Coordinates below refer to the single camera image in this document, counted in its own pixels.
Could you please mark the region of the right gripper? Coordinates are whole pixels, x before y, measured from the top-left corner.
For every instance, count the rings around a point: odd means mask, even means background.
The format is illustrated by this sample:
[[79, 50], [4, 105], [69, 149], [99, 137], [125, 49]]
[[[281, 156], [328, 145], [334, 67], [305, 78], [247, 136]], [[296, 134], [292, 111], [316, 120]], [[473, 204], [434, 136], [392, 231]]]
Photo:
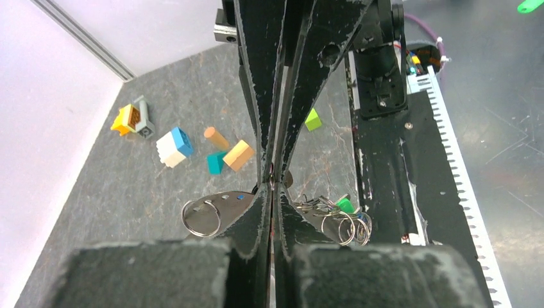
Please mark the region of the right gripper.
[[370, 4], [305, 2], [279, 116], [287, 1], [221, 1], [214, 38], [230, 44], [238, 39], [239, 77], [255, 134], [259, 179], [285, 178], [305, 119]]

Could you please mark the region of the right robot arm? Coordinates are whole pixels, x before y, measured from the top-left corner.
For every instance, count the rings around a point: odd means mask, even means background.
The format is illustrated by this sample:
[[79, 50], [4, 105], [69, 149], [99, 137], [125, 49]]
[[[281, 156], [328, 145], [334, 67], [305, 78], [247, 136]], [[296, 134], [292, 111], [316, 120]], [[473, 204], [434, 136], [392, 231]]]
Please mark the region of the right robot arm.
[[406, 105], [404, 9], [390, 1], [223, 1], [214, 35], [237, 46], [257, 139], [258, 183], [286, 177], [300, 130], [352, 54], [366, 117]]

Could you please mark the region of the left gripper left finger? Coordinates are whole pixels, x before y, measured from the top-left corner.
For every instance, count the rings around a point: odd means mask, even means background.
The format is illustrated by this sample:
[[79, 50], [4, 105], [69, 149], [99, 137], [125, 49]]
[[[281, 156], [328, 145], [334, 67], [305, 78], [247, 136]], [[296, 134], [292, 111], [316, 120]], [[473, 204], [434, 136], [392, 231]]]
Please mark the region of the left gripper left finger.
[[45, 307], [267, 307], [272, 188], [214, 237], [75, 250]]

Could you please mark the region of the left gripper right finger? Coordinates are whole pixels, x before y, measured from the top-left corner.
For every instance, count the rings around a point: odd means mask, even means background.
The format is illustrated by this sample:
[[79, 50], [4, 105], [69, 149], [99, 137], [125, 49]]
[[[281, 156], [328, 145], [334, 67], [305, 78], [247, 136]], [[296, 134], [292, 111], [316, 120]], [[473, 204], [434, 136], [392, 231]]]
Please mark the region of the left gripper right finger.
[[487, 307], [466, 259], [449, 246], [340, 246], [275, 185], [278, 307]]

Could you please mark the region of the metal keyring plate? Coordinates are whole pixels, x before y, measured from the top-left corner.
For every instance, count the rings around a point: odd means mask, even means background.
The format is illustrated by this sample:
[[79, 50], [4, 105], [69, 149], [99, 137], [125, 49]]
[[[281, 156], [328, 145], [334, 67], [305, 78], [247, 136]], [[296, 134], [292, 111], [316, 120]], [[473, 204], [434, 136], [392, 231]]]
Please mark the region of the metal keyring plate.
[[253, 192], [221, 192], [198, 200], [189, 200], [182, 206], [182, 224], [187, 229], [186, 239], [202, 240], [229, 238], [241, 250], [252, 250], [263, 241], [274, 238], [275, 207], [282, 213], [294, 214], [294, 219], [282, 230], [292, 234], [301, 232], [297, 243], [336, 243], [338, 236], [324, 234], [315, 226], [312, 209], [301, 210], [305, 200], [294, 202], [287, 189], [276, 194], [271, 189], [261, 194]]

